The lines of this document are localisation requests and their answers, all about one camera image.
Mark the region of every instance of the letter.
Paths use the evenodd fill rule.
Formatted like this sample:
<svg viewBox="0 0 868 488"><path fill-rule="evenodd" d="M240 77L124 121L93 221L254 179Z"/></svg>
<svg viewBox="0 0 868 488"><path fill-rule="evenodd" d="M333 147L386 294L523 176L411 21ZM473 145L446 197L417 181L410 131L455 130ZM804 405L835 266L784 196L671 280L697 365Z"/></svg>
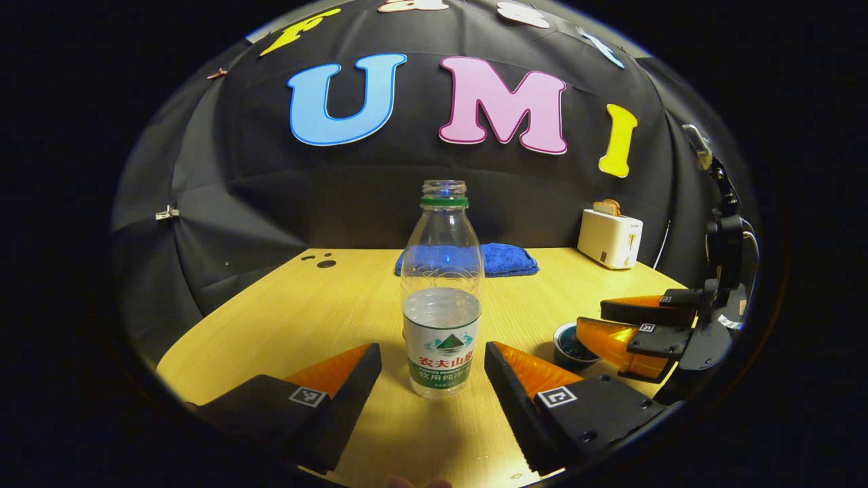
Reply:
<svg viewBox="0 0 868 488"><path fill-rule="evenodd" d="M545 21L542 13L525 5L509 2L497 2L497 13L509 20L533 25L540 29L549 28L549 23Z"/></svg>
<svg viewBox="0 0 868 488"><path fill-rule="evenodd" d="M627 156L630 152L633 128L637 125L636 117L613 103L606 105L606 110L612 116L612 132L608 137L608 150L600 158L600 170L619 178L626 178L627 173L630 172Z"/></svg>
<svg viewBox="0 0 868 488"><path fill-rule="evenodd" d="M567 152L561 137L562 80L530 71L510 92L491 65L482 59L445 57L440 65L452 72L452 116L440 128L440 138L456 144L476 144L485 140L485 129L477 121L477 105L482 105L497 140L509 142L528 114L528 129L519 142L528 149L552 155Z"/></svg>
<svg viewBox="0 0 868 488"><path fill-rule="evenodd" d="M353 116L336 119L326 112L328 81L339 64L306 69L286 83L293 89L289 125L293 135L312 146L347 144L373 134L389 120L395 98L395 69L407 61L403 54L377 54L356 61L365 70L365 104Z"/></svg>
<svg viewBox="0 0 868 488"><path fill-rule="evenodd" d="M381 12L403 12L406 10L443 10L449 5L441 0L386 0L377 10Z"/></svg>
<svg viewBox="0 0 868 488"><path fill-rule="evenodd" d="M321 14L317 14L315 16L307 18L299 23L294 23L293 25L290 25L283 30L283 34L281 34L280 37L277 38L277 41L274 41L274 43L269 46L268 49L260 53L260 57L263 57L264 55L272 52L273 50L283 47L291 43L292 41L301 38L301 36L299 36L301 32L307 32L308 30L313 29L314 27L318 26L320 22L322 22L324 17L333 16L338 12L340 12L340 9L331 9L327 12L323 12Z"/></svg>
<svg viewBox="0 0 868 488"><path fill-rule="evenodd" d="M592 42L594 44L594 46L597 48L597 50L600 51L605 57L607 57L609 59L609 61L614 63L615 66L617 66L618 68L624 69L624 63L618 61L618 59L615 58L615 55L612 54L612 49L609 48L609 46L607 46L606 44L603 44L600 41L600 39L597 39L596 37L591 36L587 32L582 32L582 35L585 36L585 38L587 38L590 42Z"/></svg>

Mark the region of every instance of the wooden table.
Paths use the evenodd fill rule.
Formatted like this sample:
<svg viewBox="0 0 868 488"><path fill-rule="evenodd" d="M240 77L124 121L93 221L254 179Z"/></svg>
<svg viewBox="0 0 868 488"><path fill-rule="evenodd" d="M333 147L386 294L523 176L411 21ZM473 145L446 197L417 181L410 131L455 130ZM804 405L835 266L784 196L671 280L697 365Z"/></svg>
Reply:
<svg viewBox="0 0 868 488"><path fill-rule="evenodd" d="M529 249L540 272L489 278L469 384L441 402L412 392L401 337L400 250L310 249L209 314L176 342L157 372L178 396L205 404L256 374L275 378L368 343L383 371L338 468L326 478L384 485L388 473L424 486L441 476L456 487L509 488L536 482L483 369L483 347L498 340L553 360L552 335L579 315L600 316L600 300L683 288L637 264L612 271L572 248ZM315 255L315 259L304 259ZM317 267L335 260L333 267ZM583 376L615 374L599 361ZM659 385L620 379L653 396Z"/></svg>

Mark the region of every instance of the bottle label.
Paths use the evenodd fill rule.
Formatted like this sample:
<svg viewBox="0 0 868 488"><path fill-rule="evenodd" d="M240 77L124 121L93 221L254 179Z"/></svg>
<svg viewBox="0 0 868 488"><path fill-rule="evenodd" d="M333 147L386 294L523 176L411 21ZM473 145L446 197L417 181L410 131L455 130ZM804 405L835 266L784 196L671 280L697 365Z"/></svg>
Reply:
<svg viewBox="0 0 868 488"><path fill-rule="evenodd" d="M479 320L477 317L470 324L441 329L421 326L405 315L404 338L413 381L437 389L464 383L470 374Z"/></svg>

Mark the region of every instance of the blue bowl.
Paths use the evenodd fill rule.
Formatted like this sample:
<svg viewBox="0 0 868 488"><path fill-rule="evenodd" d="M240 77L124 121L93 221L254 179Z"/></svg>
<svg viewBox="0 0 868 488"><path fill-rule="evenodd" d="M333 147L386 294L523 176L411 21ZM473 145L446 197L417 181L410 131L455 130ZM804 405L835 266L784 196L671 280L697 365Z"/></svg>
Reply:
<svg viewBox="0 0 868 488"><path fill-rule="evenodd" d="M555 364L572 372L581 371L600 360L575 338L575 322L569 322L555 331Z"/></svg>

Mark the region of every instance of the plastic water bottle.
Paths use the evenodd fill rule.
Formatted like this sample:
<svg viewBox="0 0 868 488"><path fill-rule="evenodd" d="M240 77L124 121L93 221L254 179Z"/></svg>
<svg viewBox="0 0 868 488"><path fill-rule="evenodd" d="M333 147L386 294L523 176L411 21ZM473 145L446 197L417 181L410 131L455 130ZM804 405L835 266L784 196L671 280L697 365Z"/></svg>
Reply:
<svg viewBox="0 0 868 488"><path fill-rule="evenodd" d="M404 250L401 303L413 390L427 399L467 384L482 315L485 270L464 211L463 181L427 180L422 217Z"/></svg>

